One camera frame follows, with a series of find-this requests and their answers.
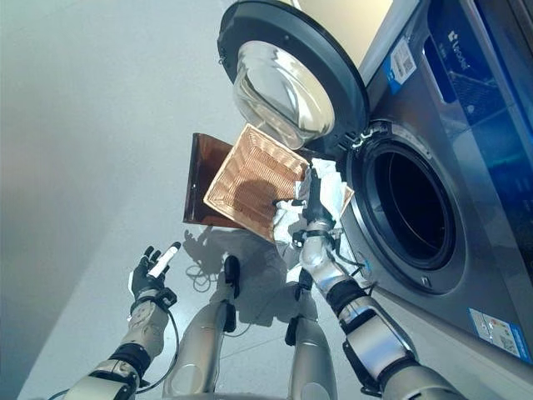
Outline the robot right hand white back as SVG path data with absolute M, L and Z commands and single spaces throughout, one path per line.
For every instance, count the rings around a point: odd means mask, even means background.
M 303 183 L 304 198 L 279 200 L 274 203 L 276 207 L 272 219 L 274 225 L 278 224 L 287 213 L 302 215 L 308 223 L 321 220 L 328 223 L 334 222 L 333 216 L 321 202 L 321 179 L 314 168 L 306 171 Z

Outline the robot left hand black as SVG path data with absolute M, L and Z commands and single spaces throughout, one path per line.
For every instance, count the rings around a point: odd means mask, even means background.
M 136 302 L 153 301 L 163 309 L 177 302 L 177 295 L 165 286 L 170 261 L 176 256 L 182 244 L 174 242 L 165 252 L 148 246 L 138 265 L 130 274 L 129 288 Z

